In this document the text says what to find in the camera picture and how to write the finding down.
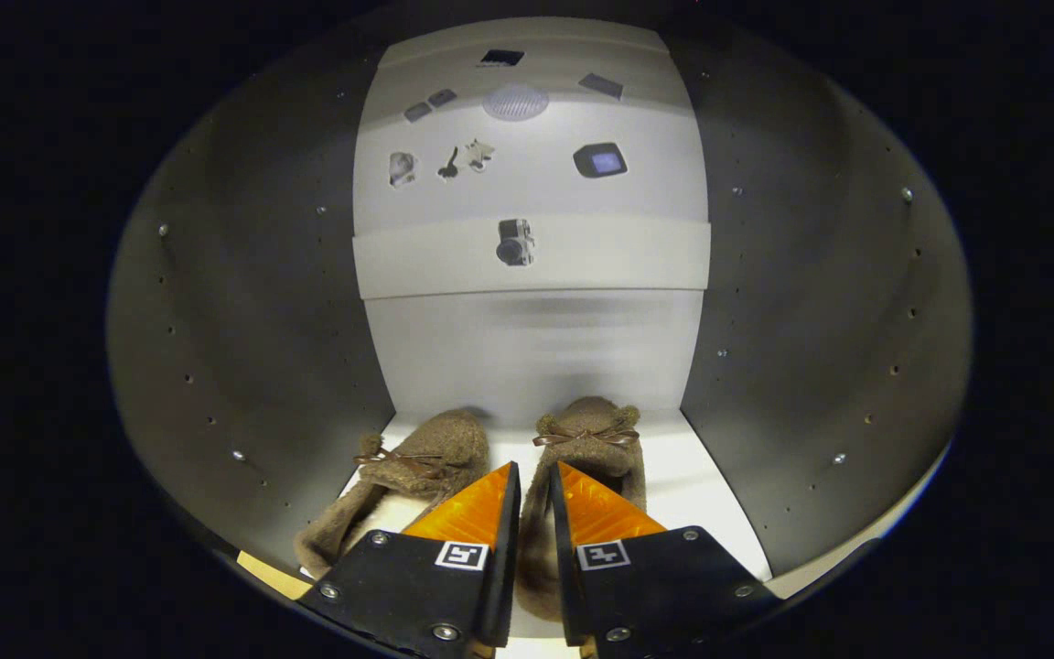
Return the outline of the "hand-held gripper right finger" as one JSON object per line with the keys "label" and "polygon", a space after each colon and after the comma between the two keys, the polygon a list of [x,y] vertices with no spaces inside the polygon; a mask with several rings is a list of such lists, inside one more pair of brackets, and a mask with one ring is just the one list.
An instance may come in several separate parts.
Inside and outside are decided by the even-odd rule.
{"label": "hand-held gripper right finger", "polygon": [[780,609],[704,528],[664,528],[567,463],[549,477],[562,625],[586,658],[705,658]]}

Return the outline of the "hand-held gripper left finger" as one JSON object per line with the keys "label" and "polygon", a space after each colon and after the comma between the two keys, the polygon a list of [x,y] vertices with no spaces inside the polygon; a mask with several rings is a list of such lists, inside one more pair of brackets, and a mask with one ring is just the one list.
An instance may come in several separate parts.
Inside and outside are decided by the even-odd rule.
{"label": "hand-held gripper left finger", "polygon": [[509,642],[520,503],[509,462],[409,534],[370,530],[298,605],[386,658],[490,658]]}

